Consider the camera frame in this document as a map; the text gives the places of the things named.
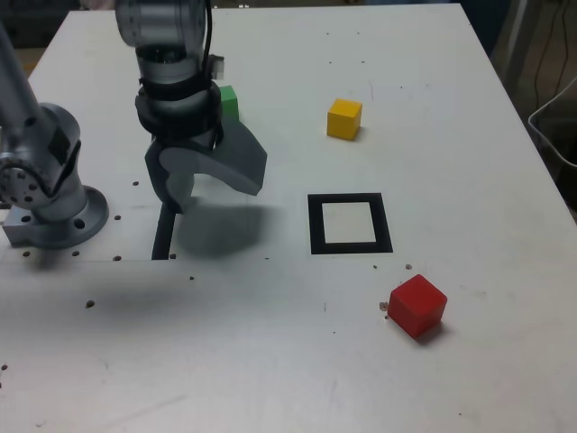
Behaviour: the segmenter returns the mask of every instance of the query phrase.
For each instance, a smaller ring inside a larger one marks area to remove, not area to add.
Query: red cube
[[[417,275],[390,293],[389,317],[417,338],[441,322],[447,297],[423,275]]]

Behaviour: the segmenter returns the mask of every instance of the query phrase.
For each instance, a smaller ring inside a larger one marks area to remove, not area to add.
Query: cube
[[[238,116],[238,99],[232,86],[224,86],[220,88],[220,101],[223,106],[223,114],[228,115],[236,120]]]
[[[417,338],[441,322],[447,297],[423,275],[416,275],[390,293],[389,317]]]
[[[344,140],[354,140],[361,126],[362,104],[336,99],[328,110],[326,134]]]

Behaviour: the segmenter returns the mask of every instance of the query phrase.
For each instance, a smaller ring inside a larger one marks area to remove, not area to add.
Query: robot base
[[[45,249],[68,248],[94,236],[108,219],[105,196],[84,187],[87,204],[72,218],[47,223],[26,209],[12,207],[4,222],[4,231],[12,246],[36,246]]]

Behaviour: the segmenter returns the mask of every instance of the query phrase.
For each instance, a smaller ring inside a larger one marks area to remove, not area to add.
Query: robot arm
[[[80,128],[64,108],[38,104],[0,23],[0,190],[12,205],[3,229],[12,245],[64,248],[108,218],[102,194],[77,171]]]
[[[267,154],[241,123],[222,116],[220,90],[211,80],[223,59],[209,54],[210,1],[119,0],[116,21],[135,48],[142,84],[135,105],[152,134],[145,160],[163,204],[183,213],[195,173],[256,195]]]
[[[267,154],[246,127],[222,116],[211,80],[223,59],[209,55],[210,0],[118,0],[116,20],[141,72],[135,105],[152,134],[145,161],[163,211],[184,212],[196,173],[256,195]],[[78,122],[62,107],[38,104],[1,23],[0,95],[0,191],[12,204],[3,225],[11,244],[86,241],[105,224],[108,206],[80,182]]]

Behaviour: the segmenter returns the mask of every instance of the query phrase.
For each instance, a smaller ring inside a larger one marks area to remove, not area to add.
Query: black cable
[[[202,71],[205,76],[208,76],[208,74],[206,73],[206,66],[208,64],[208,52],[210,52],[210,42],[213,39],[213,11],[212,6],[210,5],[210,0],[205,0],[205,5],[206,5],[206,42],[205,42],[205,55],[202,59]]]
[[[152,260],[169,259],[175,218],[176,214],[169,209],[166,203],[162,203],[156,235],[154,236],[154,246],[152,247]]]
[[[565,75],[565,69],[567,68],[567,63],[569,61],[569,41],[567,39],[566,15],[570,4],[571,0],[567,0],[567,4],[565,5],[565,8],[563,9],[563,14],[561,15],[561,25],[563,26],[563,43],[565,45],[565,59],[563,60],[563,66],[561,67],[561,75],[559,75],[559,79],[557,80],[557,85],[555,86],[555,92],[553,93],[553,97],[556,97],[557,93],[559,92],[561,82],[563,81],[563,75]]]
[[[533,86],[535,88],[536,110],[538,110],[539,107],[541,106],[541,104],[539,102],[539,89],[537,87],[537,80],[539,79],[539,73],[541,72],[541,67],[543,66],[543,60],[545,59],[545,55],[546,55],[547,51],[549,50],[549,45],[551,43],[551,38],[553,37],[553,30],[555,27],[555,20],[557,19],[557,15],[559,14],[559,11],[561,10],[562,5],[563,5],[563,0],[560,0],[559,4],[557,5],[557,9],[555,9],[555,13],[553,14],[553,19],[551,20],[551,28],[549,30],[549,35],[547,36],[547,41],[545,42],[543,52],[541,53],[541,59],[539,60],[539,66],[537,66],[537,71],[535,74],[535,81],[533,83]]]

